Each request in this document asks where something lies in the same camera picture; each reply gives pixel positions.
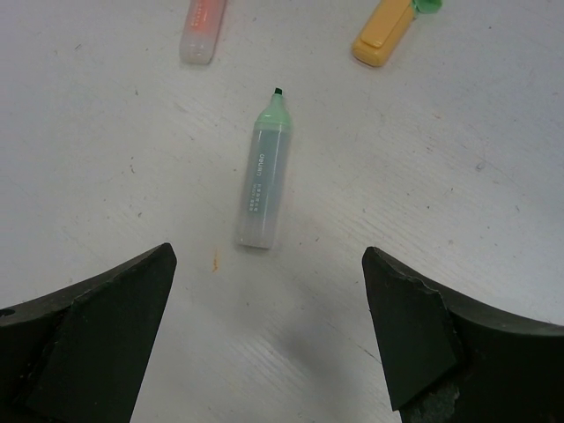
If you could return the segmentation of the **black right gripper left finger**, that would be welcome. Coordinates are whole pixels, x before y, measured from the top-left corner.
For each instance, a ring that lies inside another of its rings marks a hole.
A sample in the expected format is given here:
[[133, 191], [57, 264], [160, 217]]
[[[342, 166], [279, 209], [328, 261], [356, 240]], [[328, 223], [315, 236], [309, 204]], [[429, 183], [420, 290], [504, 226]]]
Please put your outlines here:
[[164, 243], [1, 311], [3, 422], [128, 422], [173, 284]]

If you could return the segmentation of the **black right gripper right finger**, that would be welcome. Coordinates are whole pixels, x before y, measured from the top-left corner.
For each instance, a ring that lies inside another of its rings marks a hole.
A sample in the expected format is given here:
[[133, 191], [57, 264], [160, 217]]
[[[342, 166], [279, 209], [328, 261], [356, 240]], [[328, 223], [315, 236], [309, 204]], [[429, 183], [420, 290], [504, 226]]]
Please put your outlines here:
[[561, 326], [474, 300], [375, 247], [362, 267], [391, 407], [402, 421], [562, 421]]

